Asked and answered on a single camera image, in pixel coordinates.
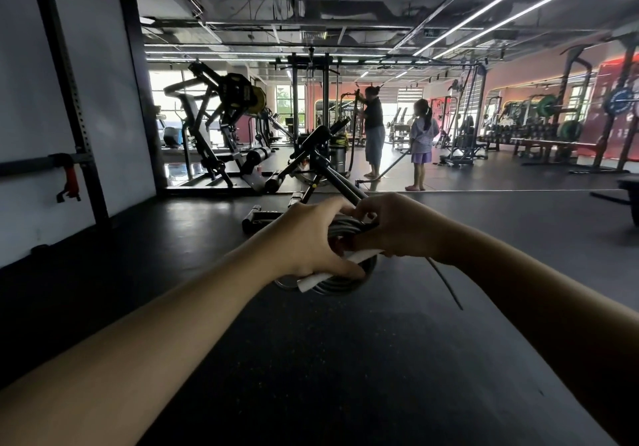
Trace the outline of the black plate-loaded machine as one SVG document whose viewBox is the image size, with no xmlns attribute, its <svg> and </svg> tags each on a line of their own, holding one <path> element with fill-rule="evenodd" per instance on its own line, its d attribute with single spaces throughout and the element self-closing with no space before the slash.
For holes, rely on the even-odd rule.
<svg viewBox="0 0 639 446">
<path fill-rule="evenodd" d="M 269 142 L 259 145 L 256 122 L 269 123 L 266 95 L 240 73 L 221 75 L 204 62 L 192 62 L 192 78 L 163 89 L 181 105 L 179 136 L 164 130 L 164 143 L 180 149 L 186 179 L 176 191 L 260 195 L 273 172 L 262 164 L 273 155 Z"/>
</svg>

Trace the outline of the red rack hook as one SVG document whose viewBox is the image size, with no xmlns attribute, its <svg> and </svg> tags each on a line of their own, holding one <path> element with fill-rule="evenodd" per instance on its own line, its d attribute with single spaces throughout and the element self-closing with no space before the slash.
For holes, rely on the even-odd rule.
<svg viewBox="0 0 639 446">
<path fill-rule="evenodd" d="M 75 199 L 81 201 L 79 193 L 79 183 L 76 175 L 76 162 L 72 154 L 56 153 L 50 155 L 55 168 L 62 168 L 65 171 L 65 185 L 63 189 L 56 195 L 58 203 L 64 203 L 67 199 Z"/>
</svg>

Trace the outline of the white cloth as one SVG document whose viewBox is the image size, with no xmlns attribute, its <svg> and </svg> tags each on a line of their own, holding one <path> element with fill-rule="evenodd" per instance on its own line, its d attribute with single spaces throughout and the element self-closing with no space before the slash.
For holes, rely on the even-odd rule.
<svg viewBox="0 0 639 446">
<path fill-rule="evenodd" d="M 377 255 L 379 250 L 360 250 L 348 252 L 351 254 L 348 259 L 354 263 L 360 264 L 366 273 L 361 281 L 352 281 L 345 278 L 330 276 L 327 273 L 314 273 L 297 281 L 296 287 L 301 293 L 313 291 L 322 296 L 341 296 L 359 288 L 370 274 L 373 272 L 377 264 Z"/>
</svg>

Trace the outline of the red wall banner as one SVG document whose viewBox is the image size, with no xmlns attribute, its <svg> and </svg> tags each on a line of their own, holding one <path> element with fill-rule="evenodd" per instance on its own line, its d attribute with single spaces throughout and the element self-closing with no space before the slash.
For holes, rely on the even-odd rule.
<svg viewBox="0 0 639 446">
<path fill-rule="evenodd" d="M 597 143 L 605 127 L 608 115 L 603 109 L 606 94 L 617 86 L 621 74 L 623 57 L 610 59 L 601 63 L 595 78 L 589 106 L 583 122 L 579 143 Z M 615 117 L 608 143 L 602 159 L 602 167 L 617 167 L 619 157 L 626 142 L 626 137 L 635 114 L 639 114 L 639 50 L 635 52 L 626 87 L 631 87 L 638 101 L 627 111 Z M 639 125 L 627 155 L 626 167 L 639 165 Z"/>
</svg>

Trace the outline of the ceiling light strip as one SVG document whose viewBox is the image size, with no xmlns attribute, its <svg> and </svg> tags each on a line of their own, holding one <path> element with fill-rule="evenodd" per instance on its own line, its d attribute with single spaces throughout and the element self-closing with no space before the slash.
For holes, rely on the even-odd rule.
<svg viewBox="0 0 639 446">
<path fill-rule="evenodd" d="M 428 49 L 432 48 L 433 46 L 435 46 L 436 43 L 439 43 L 440 41 L 445 40 L 448 36 L 450 36 L 452 34 L 455 34 L 459 30 L 462 30 L 463 27 L 466 27 L 469 23 L 475 21 L 477 18 L 479 18 L 482 15 L 486 14 L 487 12 L 491 11 L 491 9 L 493 9 L 496 6 L 498 6 L 503 1 L 505 1 L 505 0 L 493 0 L 489 4 L 486 4 L 485 6 L 480 8 L 478 11 L 475 11 L 475 13 L 473 13 L 470 16 L 468 16 L 462 22 L 459 22 L 457 25 L 453 26 L 452 28 L 450 28 L 449 30 L 447 30 L 446 32 L 444 32 L 443 34 L 438 36 L 433 42 L 427 43 L 426 46 L 423 46 L 420 49 L 418 49 L 416 52 L 414 52 L 412 54 L 412 56 L 414 56 L 414 57 L 420 56 L 426 50 L 428 50 Z"/>
<path fill-rule="evenodd" d="M 547 5 L 553 4 L 556 1 L 557 0 L 536 0 L 534 3 L 531 3 L 528 6 L 524 7 L 523 9 L 520 9 L 518 12 L 509 14 L 509 16 L 507 16 L 506 18 L 502 18 L 501 20 L 497 22 L 492 22 L 491 25 L 488 25 L 486 28 L 482 30 L 475 31 L 475 33 L 467 36 L 464 39 L 459 39 L 459 41 L 456 41 L 451 46 L 448 46 L 447 48 L 438 52 L 434 56 L 434 59 L 437 59 L 437 60 L 450 59 L 453 54 L 457 54 L 463 48 L 469 47 L 472 43 L 475 43 L 475 41 L 478 41 L 479 39 L 482 39 L 488 36 L 491 32 L 502 29 L 506 27 L 507 25 L 511 25 L 517 20 L 525 18 L 529 14 L 535 13 L 539 9 L 542 9 L 543 7 Z"/>
</svg>

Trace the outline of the black back extension bench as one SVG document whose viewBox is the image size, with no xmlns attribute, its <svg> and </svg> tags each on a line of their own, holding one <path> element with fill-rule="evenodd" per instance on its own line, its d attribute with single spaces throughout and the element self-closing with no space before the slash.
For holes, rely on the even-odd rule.
<svg viewBox="0 0 639 446">
<path fill-rule="evenodd" d="M 306 191 L 302 195 L 294 195 L 290 200 L 290 206 L 297 202 L 308 203 L 322 180 L 331 184 L 349 202 L 358 204 L 366 198 L 366 194 L 334 168 L 326 153 L 330 150 L 331 137 L 336 136 L 349 122 L 350 118 L 346 117 L 332 126 L 316 127 L 302 143 L 296 146 L 289 164 L 269 177 L 259 170 L 260 164 L 269 155 L 263 149 L 249 152 L 241 166 L 241 178 L 259 194 L 275 194 L 287 176 L 311 173 L 313 178 L 307 185 Z"/>
</svg>

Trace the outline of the person's right hand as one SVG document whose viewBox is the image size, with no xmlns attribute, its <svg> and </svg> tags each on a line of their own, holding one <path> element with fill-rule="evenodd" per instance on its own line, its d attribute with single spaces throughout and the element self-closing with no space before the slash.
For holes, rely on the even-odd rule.
<svg viewBox="0 0 639 446">
<path fill-rule="evenodd" d="M 446 238 L 454 233 L 453 220 L 402 194 L 383 195 L 386 196 L 386 256 L 424 257 L 454 264 L 454 251 L 446 244 Z"/>
</svg>

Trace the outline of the dumbbell rack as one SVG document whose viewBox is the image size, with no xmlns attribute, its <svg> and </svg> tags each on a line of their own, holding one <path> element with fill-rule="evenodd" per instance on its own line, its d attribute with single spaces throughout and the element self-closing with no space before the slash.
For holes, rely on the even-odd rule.
<svg viewBox="0 0 639 446">
<path fill-rule="evenodd" d="M 546 120 L 534 120 L 525 125 L 491 124 L 481 130 L 477 140 L 483 143 L 486 151 L 499 152 L 503 145 L 515 148 L 515 154 L 527 153 L 530 148 L 538 146 L 536 143 L 524 143 L 524 140 L 542 141 L 555 140 L 558 135 L 558 123 Z"/>
</svg>

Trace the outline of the black squat rack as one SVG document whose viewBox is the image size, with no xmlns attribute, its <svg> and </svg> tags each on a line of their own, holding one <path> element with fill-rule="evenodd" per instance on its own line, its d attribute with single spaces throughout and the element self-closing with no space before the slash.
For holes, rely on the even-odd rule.
<svg viewBox="0 0 639 446">
<path fill-rule="evenodd" d="M 563 105 L 565 84 L 557 99 L 558 112 L 565 114 L 558 137 L 566 144 L 555 150 L 555 160 L 573 174 L 627 173 L 632 149 L 639 133 L 639 31 L 611 39 L 622 46 L 621 57 L 599 63 L 592 78 L 592 65 L 571 48 L 569 68 L 578 62 L 586 69 L 573 107 Z"/>
</svg>

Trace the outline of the person's left forearm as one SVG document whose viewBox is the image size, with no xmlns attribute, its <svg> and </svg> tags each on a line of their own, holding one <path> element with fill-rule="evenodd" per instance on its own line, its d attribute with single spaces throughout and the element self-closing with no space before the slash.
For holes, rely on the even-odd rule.
<svg viewBox="0 0 639 446">
<path fill-rule="evenodd" d="M 286 274 L 281 241 L 268 226 L 0 391 L 0 446 L 134 446 L 251 298 Z"/>
</svg>

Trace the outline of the black flat bench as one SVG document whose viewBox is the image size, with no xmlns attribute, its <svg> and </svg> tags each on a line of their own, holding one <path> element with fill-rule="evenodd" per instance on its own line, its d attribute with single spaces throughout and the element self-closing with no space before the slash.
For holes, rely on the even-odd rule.
<svg viewBox="0 0 639 446">
<path fill-rule="evenodd" d="M 593 198 L 615 203 L 629 208 L 635 227 L 639 227 L 639 174 L 628 174 L 617 180 L 618 190 L 625 191 L 627 197 L 615 197 L 611 193 L 590 192 Z"/>
</svg>

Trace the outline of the person's right forearm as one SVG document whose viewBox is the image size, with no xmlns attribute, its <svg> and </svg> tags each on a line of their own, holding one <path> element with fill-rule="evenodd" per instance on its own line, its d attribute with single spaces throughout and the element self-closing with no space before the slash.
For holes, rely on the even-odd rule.
<svg viewBox="0 0 639 446">
<path fill-rule="evenodd" d="M 639 313 L 492 236 L 442 218 L 473 280 L 622 446 L 639 446 Z"/>
</svg>

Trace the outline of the vacuum floor wand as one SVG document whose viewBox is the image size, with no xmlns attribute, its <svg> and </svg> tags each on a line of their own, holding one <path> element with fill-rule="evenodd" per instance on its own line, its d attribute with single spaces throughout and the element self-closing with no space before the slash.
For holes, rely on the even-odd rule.
<svg viewBox="0 0 639 446">
<path fill-rule="evenodd" d="M 378 183 L 382 178 L 384 178 L 389 171 L 391 171 L 405 156 L 411 153 L 411 149 L 406 149 L 399 157 L 397 157 L 383 172 L 379 174 L 378 177 L 375 178 L 367 178 L 367 179 L 357 179 L 355 181 L 355 187 L 360 188 L 363 184 L 372 184 Z"/>
</svg>

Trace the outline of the grey safety bar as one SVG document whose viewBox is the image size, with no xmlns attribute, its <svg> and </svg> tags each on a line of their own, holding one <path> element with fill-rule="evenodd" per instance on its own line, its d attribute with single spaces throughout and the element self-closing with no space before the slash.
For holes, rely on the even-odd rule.
<svg viewBox="0 0 639 446">
<path fill-rule="evenodd" d="M 70 168 L 74 165 L 91 163 L 88 153 L 55 153 L 44 157 L 0 162 L 0 178 L 48 172 L 56 168 Z"/>
</svg>

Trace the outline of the blue weight plate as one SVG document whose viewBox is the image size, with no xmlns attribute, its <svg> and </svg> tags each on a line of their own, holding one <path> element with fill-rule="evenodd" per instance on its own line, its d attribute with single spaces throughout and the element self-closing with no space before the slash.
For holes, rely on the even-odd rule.
<svg viewBox="0 0 639 446">
<path fill-rule="evenodd" d="M 603 101 L 605 114 L 617 117 L 627 112 L 638 101 L 631 87 L 620 87 L 609 91 Z"/>
</svg>

